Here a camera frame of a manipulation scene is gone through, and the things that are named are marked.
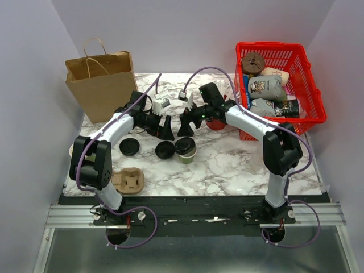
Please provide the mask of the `green paper coffee cup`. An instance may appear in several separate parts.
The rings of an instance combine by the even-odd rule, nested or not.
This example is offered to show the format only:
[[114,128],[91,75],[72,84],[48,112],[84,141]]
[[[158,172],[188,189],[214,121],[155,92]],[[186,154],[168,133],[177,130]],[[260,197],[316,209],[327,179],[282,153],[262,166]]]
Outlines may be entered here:
[[72,154],[73,154],[73,147],[74,145],[72,144],[69,148],[69,156],[72,157]]

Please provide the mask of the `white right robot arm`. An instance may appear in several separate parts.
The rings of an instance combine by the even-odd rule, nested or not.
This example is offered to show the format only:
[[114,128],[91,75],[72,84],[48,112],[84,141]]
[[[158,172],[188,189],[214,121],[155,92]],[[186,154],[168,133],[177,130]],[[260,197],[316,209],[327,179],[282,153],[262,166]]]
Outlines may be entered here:
[[196,106],[190,96],[188,106],[179,115],[180,128],[177,135],[192,137],[194,132],[190,123],[198,129],[203,120],[214,119],[236,127],[261,142],[263,162],[270,172],[262,217],[269,223],[282,216],[281,207],[287,203],[288,175],[298,165],[303,152],[295,137],[294,127],[289,122],[277,123],[264,119],[246,109],[234,100],[225,101],[213,82],[199,88],[202,106]]

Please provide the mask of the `black coffee cup lid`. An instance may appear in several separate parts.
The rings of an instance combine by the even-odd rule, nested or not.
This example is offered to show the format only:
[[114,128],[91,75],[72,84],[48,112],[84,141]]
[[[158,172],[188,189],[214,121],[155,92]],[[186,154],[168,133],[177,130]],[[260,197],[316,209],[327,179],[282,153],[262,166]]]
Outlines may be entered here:
[[124,156],[134,156],[139,152],[140,144],[135,138],[126,138],[119,144],[119,150]]

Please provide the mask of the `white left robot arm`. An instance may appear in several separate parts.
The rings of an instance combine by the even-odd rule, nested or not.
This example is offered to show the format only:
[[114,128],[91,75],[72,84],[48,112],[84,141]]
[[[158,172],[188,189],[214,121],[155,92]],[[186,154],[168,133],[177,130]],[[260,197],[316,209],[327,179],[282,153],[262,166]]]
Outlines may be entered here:
[[112,118],[90,136],[79,135],[74,143],[69,168],[69,177],[82,191],[92,192],[108,207],[107,219],[121,224],[126,218],[122,195],[111,183],[112,148],[135,127],[161,140],[175,139],[171,129],[171,116],[167,115],[163,125],[162,116],[144,111],[146,94],[133,91],[129,102],[115,110]]

